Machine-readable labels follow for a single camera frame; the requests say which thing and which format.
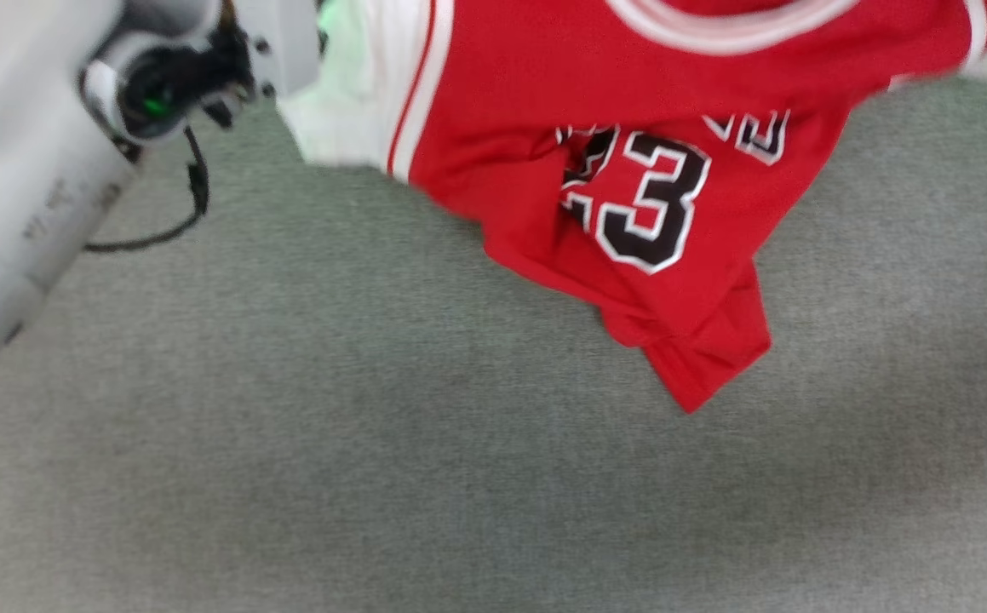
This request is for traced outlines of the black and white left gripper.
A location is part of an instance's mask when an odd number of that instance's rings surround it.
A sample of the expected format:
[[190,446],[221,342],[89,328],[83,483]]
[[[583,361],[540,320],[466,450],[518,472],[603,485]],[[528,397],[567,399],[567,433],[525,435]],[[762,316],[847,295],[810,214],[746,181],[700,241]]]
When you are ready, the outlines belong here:
[[233,0],[233,11],[256,93],[285,97],[317,81],[318,0]]

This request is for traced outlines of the red and white basketball jersey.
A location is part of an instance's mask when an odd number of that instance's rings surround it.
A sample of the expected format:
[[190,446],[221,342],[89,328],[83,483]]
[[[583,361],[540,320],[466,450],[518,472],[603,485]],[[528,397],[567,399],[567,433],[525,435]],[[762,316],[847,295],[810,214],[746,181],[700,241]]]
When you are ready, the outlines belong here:
[[864,101],[987,80],[987,0],[329,0],[302,158],[598,307],[692,412],[771,345],[755,253]]

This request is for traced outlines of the grey fabric sofa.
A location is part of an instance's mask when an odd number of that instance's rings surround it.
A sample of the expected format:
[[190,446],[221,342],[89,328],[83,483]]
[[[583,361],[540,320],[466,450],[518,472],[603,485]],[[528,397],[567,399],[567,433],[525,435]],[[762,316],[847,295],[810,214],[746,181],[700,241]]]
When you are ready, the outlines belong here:
[[987,85],[852,116],[685,415],[586,304],[270,108],[0,354],[0,613],[987,613]]

